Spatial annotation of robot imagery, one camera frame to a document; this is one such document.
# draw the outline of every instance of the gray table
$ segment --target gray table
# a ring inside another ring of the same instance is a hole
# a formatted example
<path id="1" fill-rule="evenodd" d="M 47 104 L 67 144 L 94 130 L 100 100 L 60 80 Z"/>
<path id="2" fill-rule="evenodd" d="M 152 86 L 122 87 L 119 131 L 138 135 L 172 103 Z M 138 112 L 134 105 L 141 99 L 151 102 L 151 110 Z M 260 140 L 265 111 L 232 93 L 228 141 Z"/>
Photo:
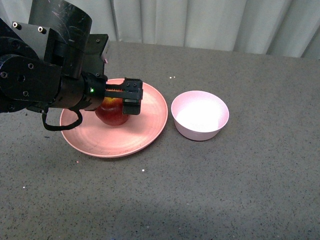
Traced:
<path id="1" fill-rule="evenodd" d="M 228 124 L 191 141 L 169 112 L 147 148 L 102 159 L 44 130 L 37 113 L 1 114 L 0 239 L 320 238 L 319 61 L 111 47 L 110 79 L 142 79 L 169 109 L 182 92 L 211 92 L 227 104 Z"/>

